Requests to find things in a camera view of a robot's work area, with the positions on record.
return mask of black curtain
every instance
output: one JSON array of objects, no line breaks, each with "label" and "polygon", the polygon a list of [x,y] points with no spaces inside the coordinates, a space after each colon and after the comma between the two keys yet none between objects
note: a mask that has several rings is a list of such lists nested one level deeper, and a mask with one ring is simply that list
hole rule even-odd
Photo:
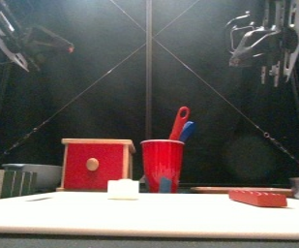
[{"label": "black curtain", "polygon": [[[62,138],[129,139],[137,150],[133,175],[140,178],[146,1],[9,3],[24,24],[56,32],[73,42],[74,51],[50,57],[38,72],[28,73],[14,65],[9,71],[9,66],[0,69],[0,156],[18,141],[0,165],[61,165]],[[152,0],[152,138],[168,138],[180,106],[190,108],[196,124],[185,144],[182,183],[285,185],[288,177],[299,175],[296,162],[244,118],[297,156],[292,83],[273,88],[260,83],[256,68],[228,66],[224,26],[248,10],[260,19],[261,4],[258,0],[245,4]]]}]

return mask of red handle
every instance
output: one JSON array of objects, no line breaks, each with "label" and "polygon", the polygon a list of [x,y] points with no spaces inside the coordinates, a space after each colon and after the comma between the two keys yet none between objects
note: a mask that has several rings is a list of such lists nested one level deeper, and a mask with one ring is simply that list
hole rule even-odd
[{"label": "red handle", "polygon": [[182,131],[182,127],[188,121],[188,116],[189,116],[189,109],[186,107],[180,107],[177,114],[176,114],[176,118],[174,118],[174,124],[173,124],[173,128],[172,128],[172,133],[169,135],[169,139],[170,140],[178,140],[181,131]]}]

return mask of blue handle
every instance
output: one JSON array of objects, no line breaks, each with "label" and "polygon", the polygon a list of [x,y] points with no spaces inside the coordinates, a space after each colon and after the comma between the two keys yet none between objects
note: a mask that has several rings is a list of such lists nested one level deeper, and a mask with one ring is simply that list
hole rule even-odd
[{"label": "blue handle", "polygon": [[186,140],[189,135],[193,133],[193,130],[194,130],[194,124],[192,121],[188,121],[184,125],[182,131],[178,137],[180,142],[184,142]]}]

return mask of red box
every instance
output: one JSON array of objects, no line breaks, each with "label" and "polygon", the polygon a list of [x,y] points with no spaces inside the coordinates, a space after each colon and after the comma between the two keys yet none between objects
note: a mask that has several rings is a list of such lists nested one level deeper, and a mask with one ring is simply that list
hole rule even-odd
[{"label": "red box", "polygon": [[128,139],[62,139],[64,170],[61,190],[106,190],[106,182],[132,177]]}]

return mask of red block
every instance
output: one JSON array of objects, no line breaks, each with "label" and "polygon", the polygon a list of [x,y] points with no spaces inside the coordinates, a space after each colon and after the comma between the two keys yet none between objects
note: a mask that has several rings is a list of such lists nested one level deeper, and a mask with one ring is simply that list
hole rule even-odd
[{"label": "red block", "polygon": [[106,182],[132,177],[132,141],[62,139],[62,190],[104,191]]},{"label": "red block", "polygon": [[229,199],[256,206],[282,207],[286,206],[285,195],[257,191],[230,190]]}]

